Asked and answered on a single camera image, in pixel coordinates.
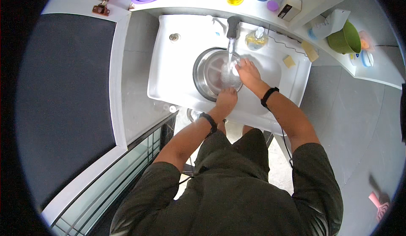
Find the cardboard box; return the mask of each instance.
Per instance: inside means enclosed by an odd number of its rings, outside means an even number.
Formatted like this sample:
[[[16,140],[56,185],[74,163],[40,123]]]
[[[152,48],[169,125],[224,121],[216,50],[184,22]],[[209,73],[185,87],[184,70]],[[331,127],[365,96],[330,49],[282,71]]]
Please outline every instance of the cardboard box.
[[[282,0],[278,17],[291,21],[302,10],[302,0]]]

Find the man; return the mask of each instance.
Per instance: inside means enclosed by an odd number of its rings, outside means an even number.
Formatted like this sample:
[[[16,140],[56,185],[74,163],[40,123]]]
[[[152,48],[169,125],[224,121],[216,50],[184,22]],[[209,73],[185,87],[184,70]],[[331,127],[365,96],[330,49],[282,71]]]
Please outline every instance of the man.
[[[295,104],[261,80],[248,59],[242,59],[236,69],[291,142],[293,195],[268,183],[268,153],[259,129],[244,127],[240,140],[233,145],[227,140],[222,120],[237,103],[235,89],[227,88],[219,94],[216,106],[174,136],[146,169],[115,214],[111,235],[338,232],[343,216],[341,193],[312,125]],[[220,131],[214,132],[216,124]],[[194,178],[174,201],[184,164],[201,142]]]

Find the black faucet handle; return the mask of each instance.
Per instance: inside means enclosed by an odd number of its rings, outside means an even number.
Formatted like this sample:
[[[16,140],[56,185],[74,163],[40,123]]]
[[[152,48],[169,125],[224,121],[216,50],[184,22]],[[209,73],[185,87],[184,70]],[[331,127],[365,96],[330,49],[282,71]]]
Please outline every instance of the black faucet handle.
[[[228,31],[227,31],[227,38],[228,39],[237,39],[239,34],[239,24],[240,19],[237,16],[232,16],[227,19],[228,23]]]

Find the black wristband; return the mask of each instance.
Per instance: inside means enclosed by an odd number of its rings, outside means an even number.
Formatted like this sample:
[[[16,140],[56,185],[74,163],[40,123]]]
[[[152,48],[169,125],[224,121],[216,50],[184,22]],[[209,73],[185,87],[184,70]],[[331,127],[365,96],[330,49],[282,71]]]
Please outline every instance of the black wristband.
[[[213,134],[217,131],[217,124],[213,120],[213,118],[210,115],[208,115],[207,113],[202,112],[200,114],[199,118],[201,118],[201,117],[205,118],[211,125],[210,133],[206,136],[206,138],[207,138],[207,137],[211,136],[211,134]]]
[[[271,96],[271,94],[274,93],[275,91],[279,92],[279,89],[278,89],[277,87],[270,88],[270,89],[265,93],[265,95],[263,96],[263,98],[261,99],[261,105],[262,105],[263,107],[265,107],[266,109],[268,109],[268,111],[271,111],[271,110],[269,110],[268,106],[266,105],[266,102],[267,102],[269,96]]]

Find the olive green t-shirt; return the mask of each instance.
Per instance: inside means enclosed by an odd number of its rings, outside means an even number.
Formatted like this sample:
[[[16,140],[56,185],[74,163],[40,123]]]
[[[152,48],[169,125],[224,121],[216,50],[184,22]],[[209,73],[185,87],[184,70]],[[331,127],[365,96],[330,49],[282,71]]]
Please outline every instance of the olive green t-shirt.
[[[180,172],[153,163],[119,207],[111,235],[335,235],[343,203],[321,145],[296,149],[292,177],[290,196],[249,159],[219,150],[175,201]]]

